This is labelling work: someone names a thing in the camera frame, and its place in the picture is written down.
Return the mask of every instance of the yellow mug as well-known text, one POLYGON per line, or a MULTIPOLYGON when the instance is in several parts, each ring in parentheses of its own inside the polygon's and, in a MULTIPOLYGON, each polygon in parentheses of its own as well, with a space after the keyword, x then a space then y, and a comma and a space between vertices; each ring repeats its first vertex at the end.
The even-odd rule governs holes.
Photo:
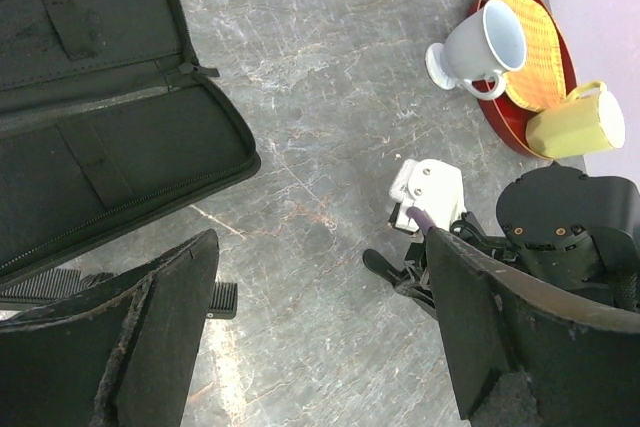
POLYGON ((533 117, 526 138, 531 150, 552 159, 619 149, 625 140, 624 116, 606 84, 596 80, 533 117), (585 95, 594 89, 598 92, 585 95))

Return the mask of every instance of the black zippered case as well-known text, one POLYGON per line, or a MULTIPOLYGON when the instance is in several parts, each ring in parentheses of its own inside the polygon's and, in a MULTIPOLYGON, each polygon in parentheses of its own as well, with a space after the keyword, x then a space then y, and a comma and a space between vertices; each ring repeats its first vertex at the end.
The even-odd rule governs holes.
POLYGON ((180 0, 0 9, 1 288, 260 168, 180 0))

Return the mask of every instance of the white bracket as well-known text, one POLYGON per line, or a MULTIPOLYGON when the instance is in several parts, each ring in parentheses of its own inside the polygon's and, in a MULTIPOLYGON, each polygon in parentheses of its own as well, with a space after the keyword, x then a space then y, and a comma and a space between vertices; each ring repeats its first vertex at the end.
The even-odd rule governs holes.
POLYGON ((462 172, 434 159, 405 160, 389 189, 389 197, 393 202, 392 211, 400 204, 393 226, 409 232, 418 231, 418 225, 407 216, 409 207, 424 210, 437 227, 445 230, 466 212, 462 172))

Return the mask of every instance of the gray marble floor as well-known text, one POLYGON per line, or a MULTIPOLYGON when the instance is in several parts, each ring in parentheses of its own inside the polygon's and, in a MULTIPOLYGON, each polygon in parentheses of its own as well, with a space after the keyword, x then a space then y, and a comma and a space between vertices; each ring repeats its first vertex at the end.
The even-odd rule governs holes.
POLYGON ((121 271, 217 230, 239 312, 207 322, 185 427, 465 425, 437 323, 360 256, 404 254, 384 212, 404 159, 460 167, 466 204, 492 232, 501 189, 541 165, 505 147, 470 95, 426 75, 426 46, 471 1, 183 0, 263 168, 70 266, 121 271))

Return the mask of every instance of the orange placemat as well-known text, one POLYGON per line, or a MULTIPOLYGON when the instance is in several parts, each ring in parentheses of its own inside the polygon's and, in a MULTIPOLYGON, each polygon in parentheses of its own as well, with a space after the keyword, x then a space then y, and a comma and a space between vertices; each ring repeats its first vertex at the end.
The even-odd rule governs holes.
POLYGON ((527 39, 527 60, 508 72, 507 95, 523 109, 541 112, 566 97, 560 42, 553 20, 534 0, 502 0, 515 12, 527 39))

